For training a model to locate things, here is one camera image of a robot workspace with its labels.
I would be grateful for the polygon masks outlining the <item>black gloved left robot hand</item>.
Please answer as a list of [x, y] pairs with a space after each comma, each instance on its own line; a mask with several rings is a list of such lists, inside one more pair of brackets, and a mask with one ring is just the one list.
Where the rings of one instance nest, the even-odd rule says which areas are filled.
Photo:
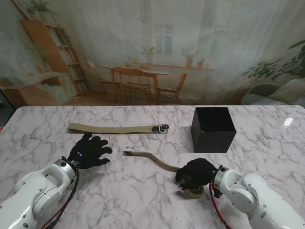
[[107, 144], [107, 140], [101, 140], [99, 136], [92, 136], [92, 133], [87, 132], [70, 151], [68, 161], [79, 162], [79, 169], [107, 164], [110, 162], [109, 159], [100, 159], [102, 155], [112, 153], [112, 149], [106, 146]]

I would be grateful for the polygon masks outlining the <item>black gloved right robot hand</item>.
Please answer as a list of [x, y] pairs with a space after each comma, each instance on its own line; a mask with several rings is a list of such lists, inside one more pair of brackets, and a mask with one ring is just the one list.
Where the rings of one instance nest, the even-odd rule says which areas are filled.
[[183, 190], [194, 189], [209, 184], [217, 170], [205, 158], [196, 158], [177, 170], [175, 180], [180, 183], [179, 187]]

